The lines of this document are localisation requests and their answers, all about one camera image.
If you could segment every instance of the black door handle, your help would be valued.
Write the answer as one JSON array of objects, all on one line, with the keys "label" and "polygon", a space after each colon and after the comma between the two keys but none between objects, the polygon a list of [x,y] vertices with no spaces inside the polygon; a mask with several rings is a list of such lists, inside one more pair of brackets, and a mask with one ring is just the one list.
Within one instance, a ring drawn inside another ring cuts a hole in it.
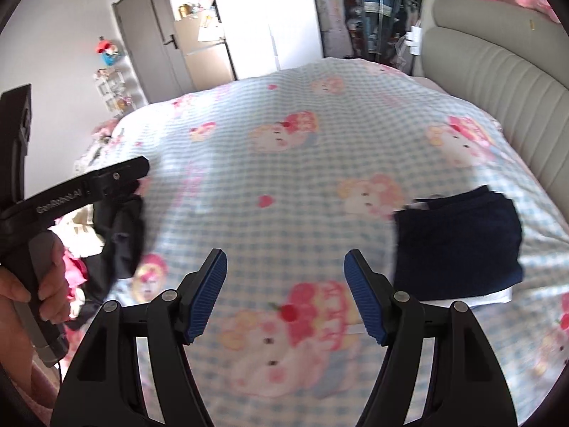
[{"label": "black door handle", "polygon": [[164,43],[164,46],[170,45],[171,43],[174,43],[174,48],[178,49],[176,39],[174,38],[174,34],[172,33],[170,34],[170,40]]}]

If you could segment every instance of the gray leather headboard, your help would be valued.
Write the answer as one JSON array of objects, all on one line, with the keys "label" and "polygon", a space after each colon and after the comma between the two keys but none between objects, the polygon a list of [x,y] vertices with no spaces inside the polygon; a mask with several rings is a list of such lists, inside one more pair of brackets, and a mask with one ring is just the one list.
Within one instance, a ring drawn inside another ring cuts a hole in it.
[{"label": "gray leather headboard", "polygon": [[493,0],[424,0],[413,74],[494,116],[569,220],[569,37]]}]

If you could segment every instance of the silver bolt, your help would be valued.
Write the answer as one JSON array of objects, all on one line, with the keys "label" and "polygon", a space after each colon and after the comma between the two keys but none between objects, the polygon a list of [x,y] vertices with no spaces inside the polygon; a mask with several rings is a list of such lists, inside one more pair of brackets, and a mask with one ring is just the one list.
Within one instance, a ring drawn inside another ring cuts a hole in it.
[{"label": "silver bolt", "polygon": [[177,297],[177,292],[175,290],[166,290],[162,293],[162,300],[164,302],[171,302]]},{"label": "silver bolt", "polygon": [[409,294],[406,292],[403,292],[402,290],[398,290],[397,292],[395,292],[393,294],[393,298],[395,300],[397,300],[398,302],[402,302],[403,304],[405,302],[408,302],[410,299]]},{"label": "silver bolt", "polygon": [[111,300],[110,302],[106,302],[103,305],[103,309],[107,312],[110,313],[111,311],[115,311],[118,307],[118,303],[114,300]]},{"label": "silver bolt", "polygon": [[466,313],[468,311],[468,305],[464,302],[455,302],[454,309],[459,313]]}]

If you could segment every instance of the blue gripper pad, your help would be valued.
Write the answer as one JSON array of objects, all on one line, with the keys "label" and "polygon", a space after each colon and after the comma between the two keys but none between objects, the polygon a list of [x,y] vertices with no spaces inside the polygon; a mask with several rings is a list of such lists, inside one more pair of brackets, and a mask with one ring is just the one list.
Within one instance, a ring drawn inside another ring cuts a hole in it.
[{"label": "blue gripper pad", "polygon": [[180,302],[180,315],[183,316],[186,345],[191,344],[206,329],[213,306],[227,276],[225,252],[214,249],[200,270],[189,276],[192,277],[193,283]]},{"label": "blue gripper pad", "polygon": [[[354,252],[361,257],[359,262]],[[362,261],[365,267],[367,267],[366,269],[369,270],[368,272],[363,270]],[[375,338],[379,345],[385,345],[387,332],[383,326],[382,309],[369,284],[368,278],[366,278],[367,274],[376,273],[371,271],[361,253],[359,251],[348,252],[344,257],[344,275],[356,301],[357,309],[360,312],[368,334]]]}]

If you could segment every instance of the bedspread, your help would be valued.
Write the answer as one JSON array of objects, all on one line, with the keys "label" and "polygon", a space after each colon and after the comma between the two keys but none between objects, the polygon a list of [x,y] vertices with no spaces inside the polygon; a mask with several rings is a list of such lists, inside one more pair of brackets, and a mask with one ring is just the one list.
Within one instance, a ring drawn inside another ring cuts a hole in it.
[{"label": "bedspread", "polygon": [[[477,107],[361,60],[325,59],[149,105],[120,122],[102,167],[146,156],[145,255],[111,297],[146,302],[212,248],[228,276],[187,356],[224,426],[355,425],[384,349],[363,331],[342,272],[360,249],[392,273],[392,212],[488,184],[514,200],[525,280],[474,313],[523,421],[569,358],[569,235],[561,214]],[[147,349],[140,370],[160,419]],[[426,341],[409,412],[429,384]]]}]

